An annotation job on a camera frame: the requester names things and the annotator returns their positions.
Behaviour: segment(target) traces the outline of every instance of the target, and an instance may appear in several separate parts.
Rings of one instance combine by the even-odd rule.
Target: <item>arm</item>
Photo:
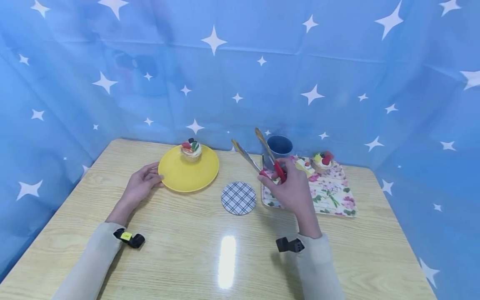
[[[93,233],[77,264],[63,281],[52,300],[96,300],[108,269],[122,242],[113,233],[125,228],[128,218],[155,187],[161,187],[163,176],[158,175],[158,163],[135,172],[112,212]]]
[[[318,225],[310,187],[305,172],[298,170],[288,158],[279,158],[287,169],[287,181],[275,184],[265,176],[258,179],[275,198],[297,217],[305,249],[297,253],[297,266],[306,300],[343,300],[345,295],[335,273],[328,237]]]
[[[297,268],[306,300],[344,300],[345,295],[333,266],[328,237],[320,231],[315,212],[297,214],[301,240],[305,249],[297,253]]]

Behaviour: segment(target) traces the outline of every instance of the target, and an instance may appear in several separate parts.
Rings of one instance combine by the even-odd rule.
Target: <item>wooden table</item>
[[[111,142],[0,285],[0,299],[50,299],[130,175],[171,147]],[[217,154],[220,172],[207,189],[191,194],[161,189],[141,204],[128,229],[142,233],[146,243],[141,250],[120,251],[99,298],[303,298],[292,256],[278,253],[275,245],[279,237],[295,236],[293,214],[262,204],[260,183],[240,155]],[[260,156],[252,157],[260,162]],[[358,217],[318,219],[347,299],[434,299],[373,173],[347,166],[345,172]],[[257,206],[248,215],[231,215],[220,203],[221,190],[233,181],[255,188]]]

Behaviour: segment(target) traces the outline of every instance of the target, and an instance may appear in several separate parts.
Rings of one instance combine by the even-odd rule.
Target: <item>floral tray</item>
[[[308,157],[300,158],[311,161]],[[290,159],[295,163],[299,157],[291,156]],[[267,168],[263,167],[263,169],[269,176],[273,174]],[[316,213],[349,217],[357,215],[355,199],[339,163],[334,161],[331,169],[325,170],[323,174],[315,172],[308,180]],[[284,208],[264,185],[262,185],[262,202],[267,206]]]

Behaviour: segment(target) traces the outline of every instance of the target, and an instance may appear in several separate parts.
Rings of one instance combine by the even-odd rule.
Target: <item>blue cup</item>
[[[292,152],[293,149],[293,144],[292,141],[289,140],[287,137],[283,135],[271,135],[267,139],[267,145],[270,147],[270,150],[272,150],[273,156],[276,158],[280,157],[289,157],[290,152]],[[270,156],[268,155],[267,150],[265,147],[263,147],[263,160],[264,160],[264,166],[269,169],[269,170],[274,170],[273,164],[270,161]]]

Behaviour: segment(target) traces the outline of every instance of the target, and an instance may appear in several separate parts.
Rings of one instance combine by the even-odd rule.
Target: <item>left hand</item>
[[[133,208],[150,193],[153,187],[163,187],[163,175],[158,174],[158,162],[146,165],[130,177],[120,202],[126,202]]]

